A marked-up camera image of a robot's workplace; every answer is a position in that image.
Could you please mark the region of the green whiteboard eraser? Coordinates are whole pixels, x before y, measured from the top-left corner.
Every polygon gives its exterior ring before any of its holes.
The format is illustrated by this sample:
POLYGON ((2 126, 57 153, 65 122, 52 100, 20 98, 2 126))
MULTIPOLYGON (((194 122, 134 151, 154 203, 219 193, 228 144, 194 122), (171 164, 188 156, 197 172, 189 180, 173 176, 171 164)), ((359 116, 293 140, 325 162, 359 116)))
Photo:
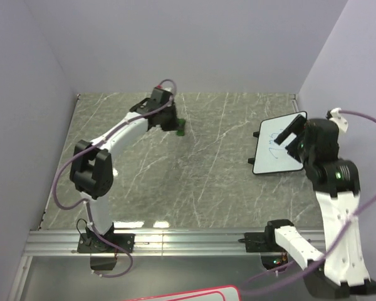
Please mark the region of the green whiteboard eraser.
POLYGON ((177 129, 175 131, 176 135, 182 137, 185 135, 185 119, 178 119, 177 120, 177 129))

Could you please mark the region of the small white whiteboard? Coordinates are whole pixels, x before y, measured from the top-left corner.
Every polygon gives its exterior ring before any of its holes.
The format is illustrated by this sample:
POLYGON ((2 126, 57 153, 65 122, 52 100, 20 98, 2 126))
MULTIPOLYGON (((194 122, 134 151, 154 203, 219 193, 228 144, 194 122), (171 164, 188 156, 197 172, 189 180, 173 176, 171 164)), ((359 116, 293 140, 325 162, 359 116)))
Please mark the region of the small white whiteboard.
POLYGON ((266 119, 260 123, 259 130, 253 133, 253 137, 258 139, 255 154, 254 157, 248 159, 248 163, 253 166, 253 174, 273 174, 303 169, 302 163, 288 155, 285 149, 296 135, 290 134, 281 145, 274 142, 275 138, 289 126, 297 115, 307 118, 307 113, 301 111, 266 119))

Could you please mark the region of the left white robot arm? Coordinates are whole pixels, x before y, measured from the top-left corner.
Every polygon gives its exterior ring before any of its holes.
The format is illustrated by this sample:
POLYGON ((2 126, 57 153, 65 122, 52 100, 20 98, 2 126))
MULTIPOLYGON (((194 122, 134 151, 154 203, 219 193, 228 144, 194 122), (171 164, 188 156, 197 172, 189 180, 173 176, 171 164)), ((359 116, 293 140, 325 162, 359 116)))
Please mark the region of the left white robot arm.
POLYGON ((87 228, 95 233, 91 243, 100 252, 111 250, 115 239, 108 205, 114 180, 113 159, 154 127, 177 135, 184 135, 185 130, 185 120, 177 116, 174 95, 160 86, 109 131, 91 141, 81 140, 75 146, 70 181, 86 204, 87 228))

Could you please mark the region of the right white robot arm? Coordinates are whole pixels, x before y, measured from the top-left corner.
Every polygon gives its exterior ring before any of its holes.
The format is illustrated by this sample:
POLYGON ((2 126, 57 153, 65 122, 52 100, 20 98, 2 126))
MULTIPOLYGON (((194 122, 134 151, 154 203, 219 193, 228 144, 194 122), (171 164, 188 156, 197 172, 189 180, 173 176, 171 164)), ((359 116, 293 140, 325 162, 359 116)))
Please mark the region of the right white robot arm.
POLYGON ((264 244, 283 249, 300 266, 305 286, 315 298, 341 299, 352 295, 376 295, 373 280, 363 260, 356 210, 360 179, 356 165, 338 156, 338 137, 348 129, 341 116, 307 119, 298 114, 275 138, 302 163, 321 209, 326 252, 314 248, 287 219, 268 221, 264 244))

